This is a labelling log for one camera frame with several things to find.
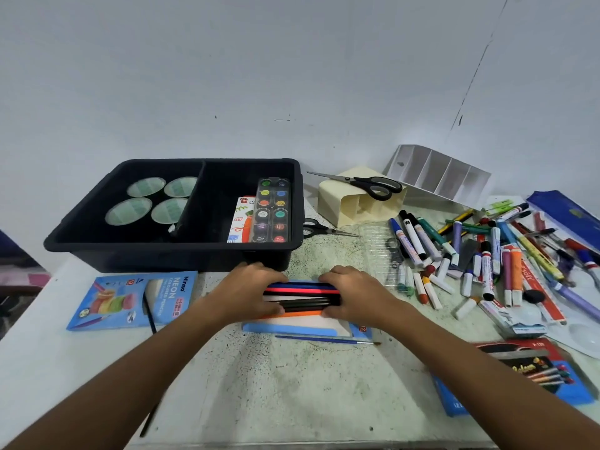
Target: person's left hand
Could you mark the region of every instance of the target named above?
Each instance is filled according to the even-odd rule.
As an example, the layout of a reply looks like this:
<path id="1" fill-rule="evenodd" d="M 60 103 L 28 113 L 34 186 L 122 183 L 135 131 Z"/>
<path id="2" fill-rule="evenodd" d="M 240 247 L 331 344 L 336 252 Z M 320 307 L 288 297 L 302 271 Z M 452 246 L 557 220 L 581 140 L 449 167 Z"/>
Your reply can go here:
<path id="1" fill-rule="evenodd" d="M 260 262 L 250 265 L 242 262 L 202 300 L 222 325 L 282 314 L 283 307 L 264 301 L 263 292 L 271 283 L 287 281 L 288 277 L 283 273 L 267 268 Z"/>

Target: hand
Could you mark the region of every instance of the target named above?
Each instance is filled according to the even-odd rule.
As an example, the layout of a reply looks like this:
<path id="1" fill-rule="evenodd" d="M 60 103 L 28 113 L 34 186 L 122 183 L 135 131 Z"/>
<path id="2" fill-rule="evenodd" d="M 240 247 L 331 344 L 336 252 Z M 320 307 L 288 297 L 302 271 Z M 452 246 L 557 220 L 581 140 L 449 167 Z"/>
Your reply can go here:
<path id="1" fill-rule="evenodd" d="M 336 265 L 330 272 L 319 276 L 319 281 L 334 285 L 341 294 L 341 306 L 330 306 L 323 310 L 326 318 L 347 320 L 358 325 L 381 329 L 390 314 L 406 306 L 381 283 L 354 267 Z"/>
<path id="2" fill-rule="evenodd" d="M 283 307 L 278 303 L 266 302 L 263 292 L 269 284 L 287 281 L 288 277 L 283 273 L 267 268 L 260 262 L 251 265 L 242 262 L 203 300 L 223 326 L 282 314 Z"/>

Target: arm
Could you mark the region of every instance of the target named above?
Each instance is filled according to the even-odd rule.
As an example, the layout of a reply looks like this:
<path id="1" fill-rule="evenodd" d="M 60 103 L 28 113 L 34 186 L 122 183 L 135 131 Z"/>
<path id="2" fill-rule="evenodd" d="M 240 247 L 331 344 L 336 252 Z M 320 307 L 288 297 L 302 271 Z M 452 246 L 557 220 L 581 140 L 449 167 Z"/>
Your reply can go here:
<path id="1" fill-rule="evenodd" d="M 414 353 L 502 449 L 598 448 L 600 425 L 544 388 L 436 325 L 375 278 L 335 266 L 320 281 L 341 293 L 323 313 L 379 328 Z"/>
<path id="2" fill-rule="evenodd" d="M 72 393 L 5 450 L 70 450 L 82 442 L 88 449 L 123 448 L 179 372 L 223 326 L 283 311 L 262 295 L 269 284 L 287 280 L 260 263 L 239 265 L 213 292 Z"/>

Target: scissors blade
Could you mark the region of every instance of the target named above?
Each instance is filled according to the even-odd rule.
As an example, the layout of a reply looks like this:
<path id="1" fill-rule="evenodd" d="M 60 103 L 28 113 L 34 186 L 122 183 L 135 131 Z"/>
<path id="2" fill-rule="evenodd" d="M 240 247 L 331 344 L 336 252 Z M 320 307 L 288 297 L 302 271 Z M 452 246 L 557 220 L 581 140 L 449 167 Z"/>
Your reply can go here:
<path id="1" fill-rule="evenodd" d="M 346 237 L 356 237 L 356 238 L 360 238 L 360 235 L 356 235 L 355 233 L 350 233 L 350 232 L 343 232 L 341 230 L 337 230 L 337 229 L 329 229 L 327 230 L 328 233 L 330 234 L 334 234 L 334 235 L 344 235 Z"/>
<path id="2" fill-rule="evenodd" d="M 341 175 L 329 175 L 326 173 L 318 173 L 318 172 L 307 172 L 307 173 L 310 173 L 311 175 L 318 175 L 320 177 L 331 178 L 332 180 L 337 180 L 337 181 L 346 182 L 346 183 L 350 183 L 353 180 L 351 177 L 342 177 Z"/>

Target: person's right hand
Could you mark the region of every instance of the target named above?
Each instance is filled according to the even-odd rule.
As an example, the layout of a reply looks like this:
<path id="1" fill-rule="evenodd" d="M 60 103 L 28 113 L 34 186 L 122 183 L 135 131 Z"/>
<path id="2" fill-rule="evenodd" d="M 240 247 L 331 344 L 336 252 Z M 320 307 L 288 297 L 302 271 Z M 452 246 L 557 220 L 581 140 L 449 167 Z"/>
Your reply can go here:
<path id="1" fill-rule="evenodd" d="M 347 320 L 358 325 L 381 329 L 391 314 L 401 313 L 408 303 L 397 299 L 369 274 L 354 267 L 336 265 L 319 281 L 332 284 L 340 291 L 341 306 L 330 306 L 322 316 Z"/>

